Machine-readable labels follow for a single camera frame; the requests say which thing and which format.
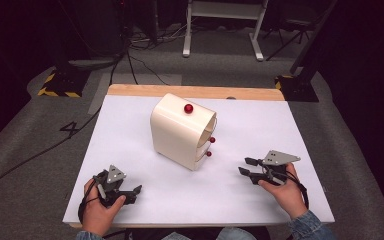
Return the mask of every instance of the white curved object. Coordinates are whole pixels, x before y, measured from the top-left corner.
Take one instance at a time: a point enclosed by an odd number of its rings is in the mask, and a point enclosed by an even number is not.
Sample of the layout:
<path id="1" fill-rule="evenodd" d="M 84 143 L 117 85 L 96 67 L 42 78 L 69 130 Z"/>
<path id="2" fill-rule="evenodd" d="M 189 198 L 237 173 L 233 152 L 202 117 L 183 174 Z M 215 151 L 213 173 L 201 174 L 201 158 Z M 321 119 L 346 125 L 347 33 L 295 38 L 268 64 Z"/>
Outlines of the white curved object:
<path id="1" fill-rule="evenodd" d="M 187 113 L 185 105 L 193 111 Z M 167 93 L 151 114 L 151 132 L 154 149 L 167 158 L 197 170 L 206 156 L 209 139 L 216 127 L 217 113 Z"/>

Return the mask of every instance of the red knob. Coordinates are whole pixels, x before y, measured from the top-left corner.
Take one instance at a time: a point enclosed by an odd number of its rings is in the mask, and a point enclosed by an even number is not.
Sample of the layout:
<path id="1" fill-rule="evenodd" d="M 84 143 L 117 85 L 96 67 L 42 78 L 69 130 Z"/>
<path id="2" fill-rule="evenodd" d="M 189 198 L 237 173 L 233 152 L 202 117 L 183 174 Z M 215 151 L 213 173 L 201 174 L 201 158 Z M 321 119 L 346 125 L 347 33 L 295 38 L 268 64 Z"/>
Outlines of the red knob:
<path id="1" fill-rule="evenodd" d="M 187 113 L 187 114 L 190 114 L 190 113 L 192 113 L 193 112 L 193 106 L 192 106 L 192 104 L 186 104 L 185 105 L 185 107 L 184 107 L 184 110 L 185 110 L 185 113 Z"/>

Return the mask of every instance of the equipment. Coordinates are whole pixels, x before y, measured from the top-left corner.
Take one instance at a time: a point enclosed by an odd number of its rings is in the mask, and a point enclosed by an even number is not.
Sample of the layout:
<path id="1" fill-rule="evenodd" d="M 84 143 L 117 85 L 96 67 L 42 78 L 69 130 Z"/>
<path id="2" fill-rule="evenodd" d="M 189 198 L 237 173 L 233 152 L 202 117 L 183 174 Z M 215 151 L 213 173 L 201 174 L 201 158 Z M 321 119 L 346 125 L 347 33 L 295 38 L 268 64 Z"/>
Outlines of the equipment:
<path id="1" fill-rule="evenodd" d="M 286 172 L 286 164 L 299 161 L 301 158 L 278 151 L 269 151 L 264 159 L 245 158 L 245 162 L 253 166 L 262 166 L 263 173 L 253 173 L 248 169 L 239 167 L 239 172 L 251 179 L 254 185 L 259 180 L 264 180 L 273 185 L 284 185 L 289 178 Z"/>
<path id="2" fill-rule="evenodd" d="M 89 186 L 89 189 L 85 193 L 82 202 L 79 206 L 78 216 L 80 222 L 83 223 L 83 212 L 86 207 L 86 204 L 92 200 L 86 201 L 87 196 L 89 195 L 92 188 L 96 185 L 99 192 L 99 200 L 101 204 L 105 207 L 111 207 L 114 202 L 120 196 L 126 196 L 126 200 L 124 201 L 124 205 L 134 204 L 136 202 L 136 196 L 140 193 L 142 189 L 142 185 L 137 186 L 133 191 L 120 191 L 119 188 L 126 178 L 126 174 L 116 168 L 114 165 L 110 165 L 109 171 L 103 170 L 96 176 L 93 176 L 93 183 Z"/>

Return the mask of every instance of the hand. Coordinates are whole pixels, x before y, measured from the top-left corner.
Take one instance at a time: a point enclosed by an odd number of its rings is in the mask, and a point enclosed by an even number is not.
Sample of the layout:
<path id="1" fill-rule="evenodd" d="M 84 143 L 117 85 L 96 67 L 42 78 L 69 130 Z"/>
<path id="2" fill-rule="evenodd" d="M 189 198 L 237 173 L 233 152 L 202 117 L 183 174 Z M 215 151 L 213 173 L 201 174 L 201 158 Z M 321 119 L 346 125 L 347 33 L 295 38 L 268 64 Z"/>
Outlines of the hand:
<path id="1" fill-rule="evenodd" d="M 93 179 L 86 183 L 84 187 L 85 193 L 92 183 Z M 120 196 L 110 208 L 106 208 L 99 201 L 98 189 L 94 186 L 87 196 L 86 202 L 89 200 L 91 201 L 86 204 L 85 211 L 83 213 L 83 230 L 102 237 L 110 228 L 115 215 L 124 205 L 126 197 Z"/>
<path id="2" fill-rule="evenodd" d="M 298 178 L 292 163 L 286 165 L 286 171 Z M 289 214 L 291 219 L 295 219 L 307 212 L 308 209 L 305 207 L 304 201 L 302 200 L 301 191 L 293 181 L 288 179 L 285 185 L 275 186 L 264 180 L 260 180 L 258 181 L 258 185 L 275 197 L 276 201 L 283 210 Z"/>

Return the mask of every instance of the gray carpet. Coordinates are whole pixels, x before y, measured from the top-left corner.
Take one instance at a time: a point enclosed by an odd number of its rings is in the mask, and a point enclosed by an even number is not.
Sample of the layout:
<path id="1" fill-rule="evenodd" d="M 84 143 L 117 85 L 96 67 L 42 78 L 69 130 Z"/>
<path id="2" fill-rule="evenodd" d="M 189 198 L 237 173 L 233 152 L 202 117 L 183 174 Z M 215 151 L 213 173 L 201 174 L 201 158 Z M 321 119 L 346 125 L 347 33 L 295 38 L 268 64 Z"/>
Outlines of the gray carpet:
<path id="1" fill-rule="evenodd" d="M 189 58 L 182 57 L 183 39 L 130 54 L 158 74 L 178 76 L 182 85 L 274 88 L 273 78 L 288 73 L 303 44 L 292 44 L 272 61 L 257 62 L 249 31 L 194 34 Z M 265 55 L 280 46 L 276 34 L 259 41 Z M 132 64 L 135 73 L 152 75 L 142 63 Z M 37 96 L 51 70 L 32 79 L 27 87 L 32 99 L 0 133 L 0 174 L 64 139 L 67 132 L 61 127 L 86 123 L 111 68 L 92 72 L 82 98 Z M 115 82 L 130 74 L 126 58 L 115 73 Z M 322 76 L 317 74 L 312 84 L 319 103 L 289 105 L 336 219 L 329 227 L 338 239 L 384 239 L 380 190 Z M 78 230 L 62 218 L 95 122 L 0 181 L 0 239 L 74 239 Z M 273 240 L 289 235 L 284 225 L 268 228 Z"/>

